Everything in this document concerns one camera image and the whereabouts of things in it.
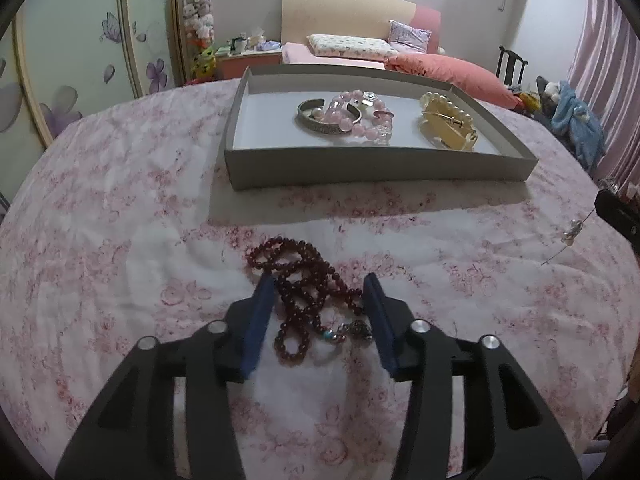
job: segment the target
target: table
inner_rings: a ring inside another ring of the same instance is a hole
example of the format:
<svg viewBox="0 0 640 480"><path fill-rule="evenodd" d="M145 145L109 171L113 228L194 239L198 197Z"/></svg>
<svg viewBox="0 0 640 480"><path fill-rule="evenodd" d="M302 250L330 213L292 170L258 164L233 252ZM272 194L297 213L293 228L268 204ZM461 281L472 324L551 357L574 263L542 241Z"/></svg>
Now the table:
<svg viewBox="0 0 640 480"><path fill-rule="evenodd" d="M218 62L218 74L221 79L234 79L242 77L248 66L278 65L282 62L282 50L248 50L242 54L233 56L216 56Z"/></svg>
<svg viewBox="0 0 640 480"><path fill-rule="evenodd" d="M540 158L525 183L398 182L233 192L220 139L238 81L190 86L72 124L0 225L0 406L49 471L143 335L191 335L251 294L245 251L313 243L347 283L386 293L450 335L495 333L581 450L606 417L640 331L629 244L592 216L548 266L596 187L539 124L486 105ZM375 346L312 341L283 366L271 318L230 403L249 479L388 480L408 384ZM327 310L337 326L342 311ZM460 463L460 411L451 465ZM178 448L184 460L184 450Z"/></svg>

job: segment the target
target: metal screw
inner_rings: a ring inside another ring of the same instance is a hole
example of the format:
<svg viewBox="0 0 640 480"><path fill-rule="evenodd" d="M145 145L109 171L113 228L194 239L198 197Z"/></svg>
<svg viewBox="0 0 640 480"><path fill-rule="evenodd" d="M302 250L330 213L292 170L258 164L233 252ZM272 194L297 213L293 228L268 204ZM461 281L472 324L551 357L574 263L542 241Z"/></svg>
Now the metal screw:
<svg viewBox="0 0 640 480"><path fill-rule="evenodd" d="M482 344L489 350L495 350L500 346L500 340L495 335L486 335L482 338Z"/></svg>
<svg viewBox="0 0 640 480"><path fill-rule="evenodd" d="M138 341L138 348L141 350L151 350L154 346L156 346L156 338L150 335L144 336L140 341Z"/></svg>
<svg viewBox="0 0 640 480"><path fill-rule="evenodd" d="M207 325L207 330L212 334L223 334L226 332L226 323L221 319L217 321L212 321Z"/></svg>
<svg viewBox="0 0 640 480"><path fill-rule="evenodd" d="M411 323L411 330L418 334L424 334L429 331L431 325L423 319L414 319Z"/></svg>

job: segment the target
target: cardboard tray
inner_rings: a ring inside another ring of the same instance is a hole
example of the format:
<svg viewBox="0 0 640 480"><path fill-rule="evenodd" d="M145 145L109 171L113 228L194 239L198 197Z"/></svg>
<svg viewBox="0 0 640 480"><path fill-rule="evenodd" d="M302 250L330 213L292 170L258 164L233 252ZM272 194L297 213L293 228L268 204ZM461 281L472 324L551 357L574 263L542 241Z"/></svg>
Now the cardboard tray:
<svg viewBox="0 0 640 480"><path fill-rule="evenodd" d="M322 135L296 121L298 104L345 90L375 92L394 112L389 146ZM418 99L446 94L473 117L473 152L438 146L418 127ZM448 83L398 72L339 65L248 67L228 116L223 146L235 190L383 180L526 180L531 151L480 103Z"/></svg>

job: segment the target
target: red beaded necklace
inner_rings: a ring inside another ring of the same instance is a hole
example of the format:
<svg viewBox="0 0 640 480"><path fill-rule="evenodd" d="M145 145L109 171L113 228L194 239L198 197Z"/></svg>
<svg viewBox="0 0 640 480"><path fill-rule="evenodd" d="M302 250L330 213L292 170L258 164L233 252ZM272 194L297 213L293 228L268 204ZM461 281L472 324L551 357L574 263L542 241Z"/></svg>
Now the red beaded necklace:
<svg viewBox="0 0 640 480"><path fill-rule="evenodd" d="M279 262L283 256L291 253L297 253L300 257L292 262ZM322 325L320 311L329 296L342 299L356 316L361 316L363 311L356 300L362 291L359 288L347 288L340 274L322 259L312 244L281 236L269 238L248 252L247 263L254 269L274 272L276 275L276 288L286 313L286 319L280 325L274 341L275 349L282 359L302 361L309 349L309 326L323 339L335 343L344 342L348 333L354 338L371 340L371 331L362 320L342 323L335 332ZM290 282L287 278L296 272L300 272L301 278ZM334 281L334 286L329 286L329 278ZM305 303L303 308L296 304L296 298ZM293 330L300 339L295 353L287 351L284 345L284 338L289 330Z"/></svg>

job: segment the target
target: beige headboard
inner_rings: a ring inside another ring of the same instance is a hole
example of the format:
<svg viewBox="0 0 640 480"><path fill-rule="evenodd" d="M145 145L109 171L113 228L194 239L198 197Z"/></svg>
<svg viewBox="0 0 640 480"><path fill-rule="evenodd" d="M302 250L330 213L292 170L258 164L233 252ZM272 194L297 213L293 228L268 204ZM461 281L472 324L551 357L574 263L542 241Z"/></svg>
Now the beige headboard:
<svg viewBox="0 0 640 480"><path fill-rule="evenodd" d="M440 13L404 0L282 0L282 43L306 43L310 34L386 40L389 20L418 28L429 25L437 49Z"/></svg>

